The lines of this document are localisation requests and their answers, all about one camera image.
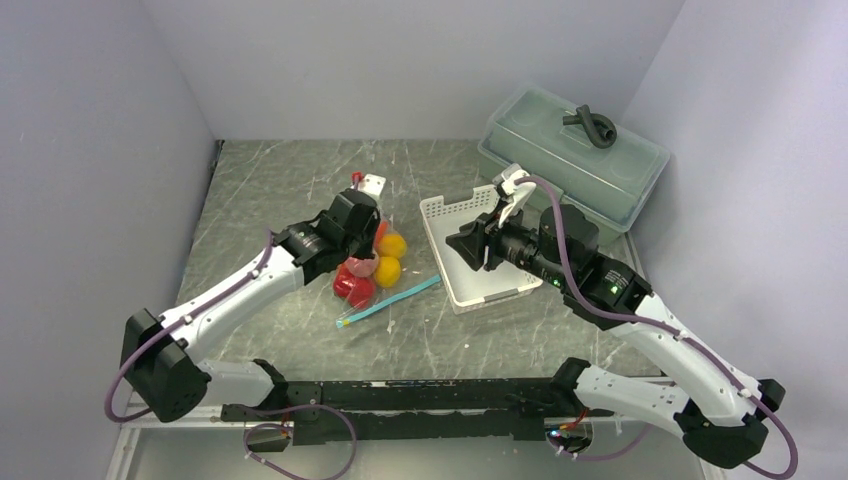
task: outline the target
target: yellow fruit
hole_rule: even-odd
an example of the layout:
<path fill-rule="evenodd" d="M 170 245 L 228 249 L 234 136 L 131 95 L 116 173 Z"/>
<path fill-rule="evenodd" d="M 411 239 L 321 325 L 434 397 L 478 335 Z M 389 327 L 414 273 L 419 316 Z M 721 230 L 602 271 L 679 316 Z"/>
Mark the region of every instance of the yellow fruit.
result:
<path fill-rule="evenodd" d="M 400 262 L 394 257 L 380 257 L 374 281 L 382 288 L 391 288 L 400 278 Z"/>
<path fill-rule="evenodd" d="M 377 244 L 377 253 L 381 257 L 402 258 L 406 255 L 406 240 L 398 233 L 387 233 Z"/>

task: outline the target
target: table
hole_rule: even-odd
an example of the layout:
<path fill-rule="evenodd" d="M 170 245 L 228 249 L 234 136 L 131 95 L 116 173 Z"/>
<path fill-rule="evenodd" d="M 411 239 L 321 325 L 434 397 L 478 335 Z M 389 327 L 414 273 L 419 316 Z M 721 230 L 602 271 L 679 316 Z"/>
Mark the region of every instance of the table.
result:
<path fill-rule="evenodd" d="M 178 303 L 226 278 L 256 255 L 267 229 L 315 216 L 347 188 L 354 171 L 386 177 L 383 207 L 407 240 L 405 272 L 393 291 L 438 274 L 418 210 L 422 199 L 490 183 L 474 141 L 228 141 L 223 145 L 180 288 Z M 538 212 L 528 212 L 527 222 Z M 602 249 L 635 266 L 622 237 Z M 289 380 L 547 377 L 567 357 L 614 373 L 656 376 L 634 348 L 582 321 L 546 285 L 500 305 L 455 315 L 432 287 L 338 329 L 345 303 L 332 275 L 287 295 L 239 327 L 211 356 L 263 358 Z"/>

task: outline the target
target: gray marble surface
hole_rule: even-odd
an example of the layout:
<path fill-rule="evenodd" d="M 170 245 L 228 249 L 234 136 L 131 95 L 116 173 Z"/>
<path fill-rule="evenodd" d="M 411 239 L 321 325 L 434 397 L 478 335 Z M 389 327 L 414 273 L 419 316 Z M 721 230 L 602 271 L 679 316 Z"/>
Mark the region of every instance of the gray marble surface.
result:
<path fill-rule="evenodd" d="M 472 141 L 226 142 L 195 232 L 178 302 L 244 265 L 266 229 L 312 218 L 349 185 L 354 171 L 390 182 L 383 206 L 409 244 L 402 291 L 438 274 L 424 234 L 422 199 L 489 183 Z M 632 265 L 625 239 L 604 253 Z M 431 287 L 349 327 L 326 275 L 258 313 L 212 358 L 264 358 L 290 380 L 379 380 L 550 376 L 580 357 L 630 376 L 659 369 L 632 347 L 598 331 L 545 285 L 501 305 L 454 315 L 444 287 Z"/>

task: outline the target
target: white plastic basket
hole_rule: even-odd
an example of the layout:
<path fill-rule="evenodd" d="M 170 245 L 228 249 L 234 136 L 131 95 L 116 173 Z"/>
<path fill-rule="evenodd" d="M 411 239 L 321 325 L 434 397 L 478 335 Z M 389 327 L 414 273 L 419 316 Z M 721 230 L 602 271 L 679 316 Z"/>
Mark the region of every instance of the white plastic basket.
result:
<path fill-rule="evenodd" d="M 477 187 L 471 195 L 468 193 L 448 195 L 448 198 L 441 195 L 422 200 L 420 204 L 427 239 L 456 314 L 527 295 L 542 284 L 542 280 L 506 262 L 491 272 L 483 269 L 475 272 L 445 243 L 445 238 L 459 232 L 461 225 L 473 221 L 481 213 L 490 212 L 498 203 L 498 194 L 492 185 Z"/>

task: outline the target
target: transparent lid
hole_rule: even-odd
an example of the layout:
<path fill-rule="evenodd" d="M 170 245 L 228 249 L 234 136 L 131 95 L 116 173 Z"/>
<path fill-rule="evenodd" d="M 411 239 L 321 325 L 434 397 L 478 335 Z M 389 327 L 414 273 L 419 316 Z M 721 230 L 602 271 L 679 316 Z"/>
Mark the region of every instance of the transparent lid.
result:
<path fill-rule="evenodd" d="M 626 231 L 670 155 L 619 125 L 615 144 L 597 148 L 581 126 L 563 126 L 562 117 L 574 115 L 576 108 L 538 87 L 524 86 L 489 119 L 480 150 L 541 175 L 561 188 L 566 200 Z"/>

